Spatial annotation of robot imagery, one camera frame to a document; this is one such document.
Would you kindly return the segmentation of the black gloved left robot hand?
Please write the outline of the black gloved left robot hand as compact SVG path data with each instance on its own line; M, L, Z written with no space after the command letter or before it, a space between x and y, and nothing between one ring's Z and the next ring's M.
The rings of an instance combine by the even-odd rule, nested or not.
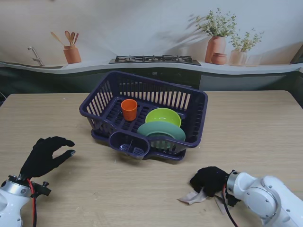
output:
M21 180L27 180L49 173L75 154L75 150L70 149L54 158L54 152L61 147L73 147L74 145L73 141L63 137L40 138L33 146L31 153L23 164L19 178Z

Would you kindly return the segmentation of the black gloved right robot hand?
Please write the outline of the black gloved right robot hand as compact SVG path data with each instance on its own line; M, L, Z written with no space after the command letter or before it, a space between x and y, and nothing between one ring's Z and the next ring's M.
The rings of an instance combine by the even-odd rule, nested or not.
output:
M197 171L189 184L197 193L203 191L207 197L214 197L223 189L228 176L228 173L216 166L204 167Z

